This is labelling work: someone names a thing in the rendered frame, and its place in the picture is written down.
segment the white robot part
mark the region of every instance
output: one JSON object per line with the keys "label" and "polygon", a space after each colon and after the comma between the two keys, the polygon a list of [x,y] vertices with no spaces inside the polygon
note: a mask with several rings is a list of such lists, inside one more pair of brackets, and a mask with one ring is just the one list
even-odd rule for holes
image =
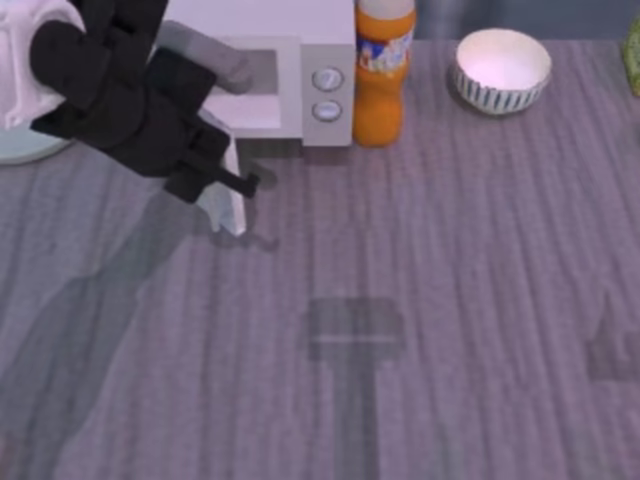
{"label": "white robot part", "polygon": [[50,20],[86,31],[80,13],[67,0],[0,0],[0,129],[30,122],[64,101],[31,72],[31,42]]}

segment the table surface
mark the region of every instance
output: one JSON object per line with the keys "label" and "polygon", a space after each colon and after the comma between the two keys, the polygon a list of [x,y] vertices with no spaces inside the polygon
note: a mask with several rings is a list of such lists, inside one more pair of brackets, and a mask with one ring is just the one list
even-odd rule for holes
{"label": "table surface", "polygon": [[81,146],[3,168],[0,478],[637,479],[640,103],[547,45],[511,118],[417,42],[396,145],[241,145],[240,239]]}

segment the ribbed bowl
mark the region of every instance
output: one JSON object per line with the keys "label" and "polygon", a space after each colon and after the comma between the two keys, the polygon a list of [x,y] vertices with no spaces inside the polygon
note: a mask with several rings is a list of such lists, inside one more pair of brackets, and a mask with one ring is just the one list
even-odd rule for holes
{"label": "ribbed bowl", "polygon": [[547,50],[514,30],[488,29],[465,37],[456,50],[453,80],[464,100],[490,115],[529,107],[551,77]]}

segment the orange bottle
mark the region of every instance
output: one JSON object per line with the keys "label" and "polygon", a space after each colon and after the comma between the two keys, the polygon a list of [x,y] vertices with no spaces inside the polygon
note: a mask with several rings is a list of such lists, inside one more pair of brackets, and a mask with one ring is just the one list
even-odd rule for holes
{"label": "orange bottle", "polygon": [[400,135],[415,23],[414,0],[357,1],[353,138],[364,147],[384,147]]}

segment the microwave knob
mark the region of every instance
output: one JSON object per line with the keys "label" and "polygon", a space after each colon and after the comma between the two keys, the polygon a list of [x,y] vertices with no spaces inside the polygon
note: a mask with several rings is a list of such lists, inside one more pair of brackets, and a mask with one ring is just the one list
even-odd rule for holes
{"label": "microwave knob", "polygon": [[335,122],[340,115],[342,115],[342,107],[337,102],[326,101],[313,106],[313,116],[321,122]]}
{"label": "microwave knob", "polygon": [[342,85],[344,76],[337,68],[323,68],[313,74],[313,86],[323,92],[333,92]]}

